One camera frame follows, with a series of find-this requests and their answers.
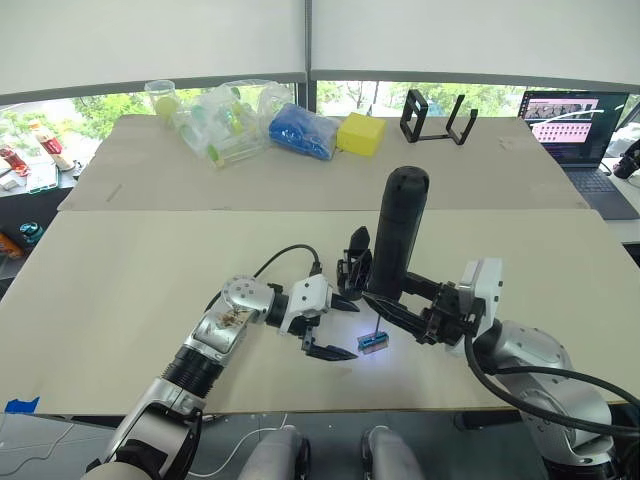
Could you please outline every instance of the beige board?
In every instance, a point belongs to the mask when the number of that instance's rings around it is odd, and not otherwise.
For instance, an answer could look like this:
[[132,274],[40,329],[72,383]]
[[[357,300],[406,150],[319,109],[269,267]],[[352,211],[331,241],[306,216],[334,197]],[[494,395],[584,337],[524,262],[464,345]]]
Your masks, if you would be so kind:
[[[444,131],[430,118],[424,133]],[[460,119],[464,125],[466,119]],[[279,147],[216,170],[154,116],[127,115],[102,143],[61,210],[378,210],[394,168],[431,178],[429,209],[588,208],[523,120],[479,118],[467,142],[409,144],[387,119],[378,153],[326,162]]]
[[[0,400],[40,396],[43,414],[124,414],[172,360],[231,276],[277,250],[313,245],[335,262],[377,212],[62,212],[0,303]],[[580,371],[640,394],[640,271],[593,211],[427,211],[411,270],[458,281],[468,260],[504,259],[498,318],[539,327]],[[286,254],[261,277],[289,288],[311,264]],[[403,301],[418,312],[426,305]],[[355,351],[376,317],[327,315],[319,344]],[[300,340],[252,326],[209,412],[502,407],[464,359],[382,322],[389,348],[329,363]],[[609,400],[615,397],[607,395]]]

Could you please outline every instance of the laptop screen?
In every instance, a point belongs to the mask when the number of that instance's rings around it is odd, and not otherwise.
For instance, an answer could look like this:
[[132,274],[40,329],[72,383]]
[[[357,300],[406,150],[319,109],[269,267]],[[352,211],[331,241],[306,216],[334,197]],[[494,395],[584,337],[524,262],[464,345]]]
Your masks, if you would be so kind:
[[627,101],[626,93],[526,91],[518,116],[563,166],[598,166]]

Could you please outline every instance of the blue tape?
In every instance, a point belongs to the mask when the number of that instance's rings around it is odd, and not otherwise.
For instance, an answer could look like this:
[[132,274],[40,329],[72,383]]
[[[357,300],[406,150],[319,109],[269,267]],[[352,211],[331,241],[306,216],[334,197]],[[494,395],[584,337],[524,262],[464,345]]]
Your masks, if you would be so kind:
[[40,397],[34,398],[30,402],[22,402],[17,398],[7,402],[7,406],[4,407],[4,413],[34,413]]

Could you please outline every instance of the black phone stand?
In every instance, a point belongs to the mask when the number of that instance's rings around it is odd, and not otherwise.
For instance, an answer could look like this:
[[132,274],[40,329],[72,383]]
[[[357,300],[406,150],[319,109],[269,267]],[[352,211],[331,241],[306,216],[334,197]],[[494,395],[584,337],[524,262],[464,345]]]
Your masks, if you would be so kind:
[[[460,109],[460,105],[462,105],[462,101],[464,100],[464,95],[458,95],[456,100],[456,104],[451,111],[451,115],[449,116],[449,121],[447,122],[447,133],[443,133],[442,135],[422,135],[420,136],[420,132],[422,131],[422,126],[424,125],[424,121],[427,118],[427,112],[429,111],[429,104],[424,99],[419,90],[411,89],[407,92],[407,99],[404,102],[404,109],[402,110],[402,117],[400,118],[400,129],[404,136],[407,138],[409,143],[416,143],[421,140],[440,140],[442,138],[450,138],[457,145],[462,145],[469,136],[469,132],[473,127],[473,124],[478,117],[478,109],[474,108],[471,110],[469,114],[469,122],[467,123],[464,131],[460,132],[460,136],[451,128],[454,120],[456,119],[456,115],[458,114],[458,110]],[[416,114],[416,126],[411,130],[409,127],[409,122],[411,121],[411,117],[413,114]]]

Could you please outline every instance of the blue plastic bag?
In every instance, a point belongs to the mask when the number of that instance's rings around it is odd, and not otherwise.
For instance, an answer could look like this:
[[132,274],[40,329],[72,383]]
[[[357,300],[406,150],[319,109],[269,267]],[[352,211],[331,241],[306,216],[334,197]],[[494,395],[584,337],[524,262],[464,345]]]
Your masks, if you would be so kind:
[[339,123],[288,103],[269,124],[269,137],[278,145],[321,160],[331,160]]

